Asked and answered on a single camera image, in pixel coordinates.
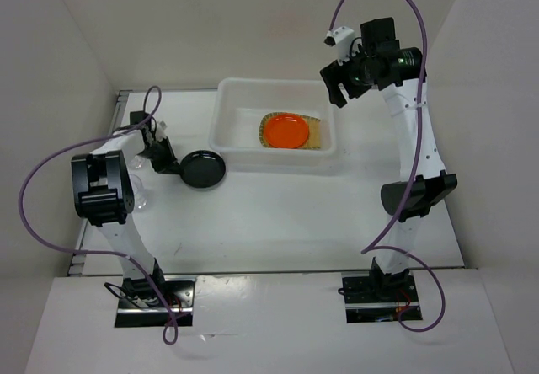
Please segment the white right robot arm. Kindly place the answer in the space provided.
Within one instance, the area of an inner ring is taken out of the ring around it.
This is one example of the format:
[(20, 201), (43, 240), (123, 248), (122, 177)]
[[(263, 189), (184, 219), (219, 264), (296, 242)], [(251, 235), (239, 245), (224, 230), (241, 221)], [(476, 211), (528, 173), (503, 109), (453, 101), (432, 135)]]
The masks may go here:
[(336, 60), (320, 72), (330, 103), (342, 108), (375, 88), (397, 133), (400, 179), (381, 188), (382, 206), (393, 224), (375, 245), (369, 271), (370, 294), (387, 301), (407, 289), (409, 253), (420, 224), (456, 188), (457, 177), (447, 172), (435, 142), (422, 52), (400, 46), (393, 19), (363, 23), (359, 33), (348, 27), (330, 30), (324, 42), (337, 51)]

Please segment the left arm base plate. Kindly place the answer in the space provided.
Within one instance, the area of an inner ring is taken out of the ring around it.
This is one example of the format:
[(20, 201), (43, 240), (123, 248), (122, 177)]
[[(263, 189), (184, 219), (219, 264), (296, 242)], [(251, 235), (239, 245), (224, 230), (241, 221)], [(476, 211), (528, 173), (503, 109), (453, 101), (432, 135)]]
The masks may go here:
[[(125, 292), (125, 284), (121, 286), (106, 284), (107, 288), (118, 300), (116, 328), (161, 328), (170, 321), (166, 307), (157, 297), (142, 298), (132, 291)], [(195, 278), (169, 275), (164, 277), (163, 295), (172, 309), (180, 328), (191, 327), (195, 304)]]

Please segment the woven bamboo tray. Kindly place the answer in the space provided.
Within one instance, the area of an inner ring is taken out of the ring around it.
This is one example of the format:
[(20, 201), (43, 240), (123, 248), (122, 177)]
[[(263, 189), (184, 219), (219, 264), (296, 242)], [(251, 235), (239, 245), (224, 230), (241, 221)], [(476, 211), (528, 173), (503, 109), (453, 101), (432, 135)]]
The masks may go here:
[(321, 121), (320, 119), (316, 118), (316, 117), (312, 117), (312, 116), (307, 116), (307, 115), (300, 115), (300, 114), (296, 114), (296, 113), (290, 113), (290, 112), (274, 112), (274, 113), (269, 113), (267, 115), (265, 115), (263, 117), (263, 119), (261, 120), (260, 122), (260, 125), (259, 125), (259, 141), (260, 141), (260, 144), (263, 146), (263, 147), (266, 147), (266, 148), (274, 148), (274, 147), (271, 147), (267, 141), (263, 138), (263, 128), (264, 128), (264, 125), (266, 123), (266, 121), (272, 117), (272, 116), (275, 116), (275, 115), (279, 115), (279, 114), (294, 114), (294, 115), (299, 115), (301, 116), (302, 119), (304, 119), (308, 126), (309, 126), (309, 137), (307, 139), (307, 141), (301, 146), (301, 147), (298, 147), (296, 149), (291, 149), (291, 150), (319, 150), (322, 146), (322, 143), (321, 143)]

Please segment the black round dish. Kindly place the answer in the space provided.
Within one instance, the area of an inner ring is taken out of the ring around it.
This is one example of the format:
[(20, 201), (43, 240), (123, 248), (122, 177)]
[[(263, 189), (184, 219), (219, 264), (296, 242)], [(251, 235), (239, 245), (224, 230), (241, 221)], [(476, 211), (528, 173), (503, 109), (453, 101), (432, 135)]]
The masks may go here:
[(180, 162), (180, 177), (189, 187), (208, 190), (218, 186), (227, 173), (224, 159), (216, 152), (198, 150)]

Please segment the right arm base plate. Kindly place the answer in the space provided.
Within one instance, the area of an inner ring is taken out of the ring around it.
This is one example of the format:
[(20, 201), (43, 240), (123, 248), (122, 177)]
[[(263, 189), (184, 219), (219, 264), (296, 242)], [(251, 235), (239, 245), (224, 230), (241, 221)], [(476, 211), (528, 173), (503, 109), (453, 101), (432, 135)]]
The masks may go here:
[(372, 270), (343, 274), (338, 294), (344, 299), (347, 323), (392, 323), (423, 319), (413, 275), (406, 271), (397, 282), (382, 286)]

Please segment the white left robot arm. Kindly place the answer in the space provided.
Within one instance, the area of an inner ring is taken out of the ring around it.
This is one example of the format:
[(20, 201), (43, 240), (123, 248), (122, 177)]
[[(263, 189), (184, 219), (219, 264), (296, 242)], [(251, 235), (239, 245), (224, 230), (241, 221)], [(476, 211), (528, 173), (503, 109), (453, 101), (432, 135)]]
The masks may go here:
[(113, 138), (97, 150), (76, 155), (71, 160), (72, 189), (76, 213), (107, 238), (110, 247), (121, 253), (123, 282), (120, 290), (133, 304), (136, 299), (158, 306), (168, 295), (163, 271), (141, 240), (132, 212), (135, 194), (128, 163), (136, 156), (150, 161), (157, 174), (182, 175), (178, 159), (161, 126), (146, 120), (143, 110), (130, 112), (130, 129), (141, 129)]

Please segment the orange plastic plate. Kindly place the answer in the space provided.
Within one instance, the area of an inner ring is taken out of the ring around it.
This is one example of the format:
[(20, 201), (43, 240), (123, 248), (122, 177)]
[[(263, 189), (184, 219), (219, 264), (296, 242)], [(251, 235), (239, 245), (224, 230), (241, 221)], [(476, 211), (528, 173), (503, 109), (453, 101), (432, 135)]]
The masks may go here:
[(263, 128), (263, 138), (274, 148), (296, 149), (309, 137), (309, 126), (299, 115), (279, 114), (270, 117)]

